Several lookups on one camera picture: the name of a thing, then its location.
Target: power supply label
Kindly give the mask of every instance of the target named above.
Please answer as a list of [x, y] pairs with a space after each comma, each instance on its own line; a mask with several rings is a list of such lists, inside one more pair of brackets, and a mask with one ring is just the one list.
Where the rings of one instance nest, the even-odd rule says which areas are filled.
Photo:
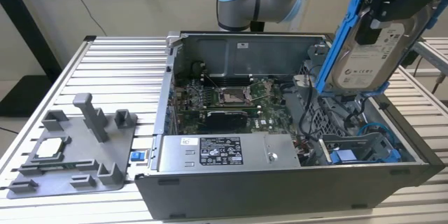
[[202, 165], [243, 165], [239, 137], [202, 137], [200, 152]]

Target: gray computer side panel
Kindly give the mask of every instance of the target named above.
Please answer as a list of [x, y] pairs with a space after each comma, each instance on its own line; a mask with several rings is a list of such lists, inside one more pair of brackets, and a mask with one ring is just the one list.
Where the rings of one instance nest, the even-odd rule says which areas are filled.
[[418, 186], [428, 166], [152, 175], [135, 182], [155, 219], [283, 215], [372, 208]]

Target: blue latch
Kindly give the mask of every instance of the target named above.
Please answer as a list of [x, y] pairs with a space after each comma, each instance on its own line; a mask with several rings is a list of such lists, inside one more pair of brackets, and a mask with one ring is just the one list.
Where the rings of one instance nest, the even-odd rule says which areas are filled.
[[131, 152], [131, 161], [139, 162], [146, 160], [146, 152]]

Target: barcode sticker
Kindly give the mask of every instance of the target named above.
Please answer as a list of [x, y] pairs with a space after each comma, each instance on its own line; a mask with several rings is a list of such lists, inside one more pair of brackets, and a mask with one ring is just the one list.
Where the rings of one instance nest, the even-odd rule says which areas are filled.
[[199, 138], [196, 137], [183, 137], [180, 139], [180, 145], [198, 145]]

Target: white label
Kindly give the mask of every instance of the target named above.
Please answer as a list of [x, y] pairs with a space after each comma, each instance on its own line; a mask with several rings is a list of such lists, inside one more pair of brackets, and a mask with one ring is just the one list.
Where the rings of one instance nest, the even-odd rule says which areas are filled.
[[391, 56], [395, 46], [404, 34], [403, 24], [391, 24], [384, 28], [372, 45], [355, 44], [343, 73], [338, 78], [344, 88], [367, 88]]
[[244, 42], [244, 43], [238, 43], [238, 44], [236, 44], [236, 48], [238, 48], [238, 49], [250, 48], [250, 43], [246, 43], [246, 42]]
[[196, 137], [183, 137], [180, 139], [180, 145], [198, 145], [199, 138]]

